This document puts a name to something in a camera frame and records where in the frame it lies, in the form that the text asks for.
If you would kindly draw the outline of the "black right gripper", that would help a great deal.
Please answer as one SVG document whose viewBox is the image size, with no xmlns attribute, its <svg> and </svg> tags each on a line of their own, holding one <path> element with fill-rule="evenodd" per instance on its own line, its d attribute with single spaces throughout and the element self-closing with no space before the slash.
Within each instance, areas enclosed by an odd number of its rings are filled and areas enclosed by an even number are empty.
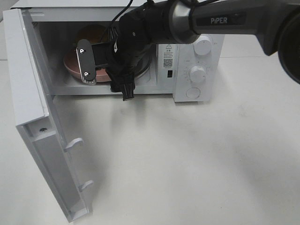
<svg viewBox="0 0 300 225">
<path fill-rule="evenodd" d="M 90 71 L 105 68 L 111 92 L 121 92 L 123 101 L 134 98 L 135 68 L 150 47 L 148 13 L 126 13 L 118 23 L 112 41 L 91 44 Z"/>
</svg>

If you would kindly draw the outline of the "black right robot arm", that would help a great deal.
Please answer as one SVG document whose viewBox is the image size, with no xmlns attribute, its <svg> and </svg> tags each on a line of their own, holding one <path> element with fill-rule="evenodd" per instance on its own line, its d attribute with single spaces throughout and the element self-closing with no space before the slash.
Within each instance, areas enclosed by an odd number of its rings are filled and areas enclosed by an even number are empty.
<svg viewBox="0 0 300 225">
<path fill-rule="evenodd" d="M 91 75 L 105 68 L 111 89 L 133 98 L 134 68 L 154 44 L 190 44 L 201 34 L 254 35 L 264 54 L 278 54 L 284 71 L 300 80 L 300 3 L 297 0 L 149 0 L 123 9 L 119 31 L 92 46 Z"/>
</svg>

